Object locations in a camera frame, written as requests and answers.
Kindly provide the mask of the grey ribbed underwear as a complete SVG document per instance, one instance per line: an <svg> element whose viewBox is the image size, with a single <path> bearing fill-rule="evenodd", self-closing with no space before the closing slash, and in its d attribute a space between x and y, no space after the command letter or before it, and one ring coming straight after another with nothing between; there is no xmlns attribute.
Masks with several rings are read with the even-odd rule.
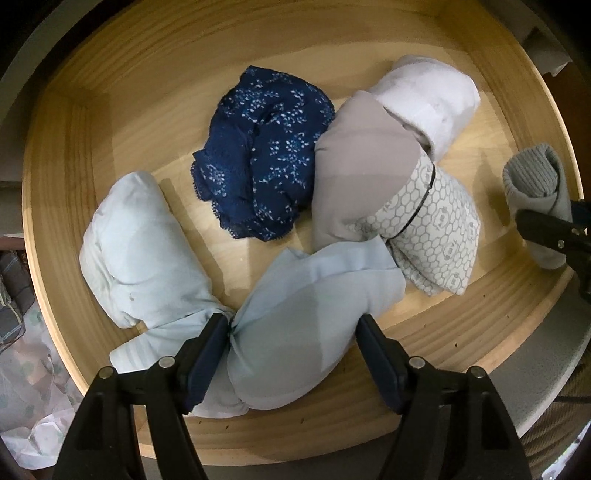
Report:
<svg viewBox="0 0 591 480"><path fill-rule="evenodd" d="M570 196L560 157L547 143L514 155L502 172L506 201L512 217L531 210L572 221Z"/></svg>

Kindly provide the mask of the pale blue underwear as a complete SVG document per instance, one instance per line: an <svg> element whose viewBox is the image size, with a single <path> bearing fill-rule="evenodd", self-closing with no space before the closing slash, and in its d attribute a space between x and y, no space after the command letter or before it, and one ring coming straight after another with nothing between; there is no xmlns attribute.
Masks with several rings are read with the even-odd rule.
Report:
<svg viewBox="0 0 591 480"><path fill-rule="evenodd" d="M213 296L194 255L154 266L135 260L132 273L128 281L110 280L98 296L117 326L147 328L113 350L111 364L121 373L146 369L221 313L228 347L204 399L187 408L214 419L277 409L313 390L349 349L360 317L382 315L405 291L401 269L377 237L313 255L283 250L236 312Z"/></svg>
<svg viewBox="0 0 591 480"><path fill-rule="evenodd" d="M111 187L84 233L79 263L98 304L122 329L231 313L212 294L211 280L145 171Z"/></svg>

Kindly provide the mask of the pale blue folded underwear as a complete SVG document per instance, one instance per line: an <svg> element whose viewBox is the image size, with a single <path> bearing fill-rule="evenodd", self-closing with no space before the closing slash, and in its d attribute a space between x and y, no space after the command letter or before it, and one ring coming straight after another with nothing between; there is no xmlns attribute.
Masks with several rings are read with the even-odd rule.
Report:
<svg viewBox="0 0 591 480"><path fill-rule="evenodd" d="M231 313L212 294L211 280L145 171L111 187L84 233L79 263L98 304L122 329Z"/></svg>

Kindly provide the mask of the white folded underwear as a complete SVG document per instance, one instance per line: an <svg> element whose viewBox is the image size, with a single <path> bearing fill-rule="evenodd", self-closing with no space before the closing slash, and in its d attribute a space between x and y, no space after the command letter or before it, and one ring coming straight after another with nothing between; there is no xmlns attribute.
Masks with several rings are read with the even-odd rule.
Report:
<svg viewBox="0 0 591 480"><path fill-rule="evenodd" d="M472 78L439 60L405 55L370 87L377 102L440 162L476 114L481 97Z"/></svg>

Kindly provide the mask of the beige honeycomb pattern underwear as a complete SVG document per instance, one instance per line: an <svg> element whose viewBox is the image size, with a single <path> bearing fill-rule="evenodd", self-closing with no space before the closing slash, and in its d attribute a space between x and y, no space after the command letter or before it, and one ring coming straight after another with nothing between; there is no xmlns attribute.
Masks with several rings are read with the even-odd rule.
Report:
<svg viewBox="0 0 591 480"><path fill-rule="evenodd" d="M312 244L379 236L415 286L465 293L481 221L464 185L377 100L356 92L315 144Z"/></svg>

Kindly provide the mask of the navy floral lace underwear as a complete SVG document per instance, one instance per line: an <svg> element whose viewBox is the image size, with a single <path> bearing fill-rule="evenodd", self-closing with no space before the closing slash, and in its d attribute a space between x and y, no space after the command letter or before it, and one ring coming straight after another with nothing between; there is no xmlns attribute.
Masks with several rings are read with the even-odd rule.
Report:
<svg viewBox="0 0 591 480"><path fill-rule="evenodd" d="M218 102L190 173L235 239L280 239L311 205L315 143L335 118L329 97L287 73L249 66Z"/></svg>

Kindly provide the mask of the white patterned plastic bag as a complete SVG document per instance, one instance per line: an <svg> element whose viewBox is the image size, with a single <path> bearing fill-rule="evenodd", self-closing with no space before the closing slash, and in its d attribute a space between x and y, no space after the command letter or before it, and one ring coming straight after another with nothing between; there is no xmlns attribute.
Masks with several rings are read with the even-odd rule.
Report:
<svg viewBox="0 0 591 480"><path fill-rule="evenodd" d="M67 372L37 303L24 334L1 353L1 439L27 470L56 464L82 395Z"/></svg>

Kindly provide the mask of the stacked grey checked cloths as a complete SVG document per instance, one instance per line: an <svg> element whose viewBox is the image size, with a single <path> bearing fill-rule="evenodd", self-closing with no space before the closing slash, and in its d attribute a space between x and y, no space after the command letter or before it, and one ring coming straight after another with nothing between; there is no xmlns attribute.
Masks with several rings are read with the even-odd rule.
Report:
<svg viewBox="0 0 591 480"><path fill-rule="evenodd" d="M34 302L35 293L25 252L2 251L1 352L24 335L24 315Z"/></svg>

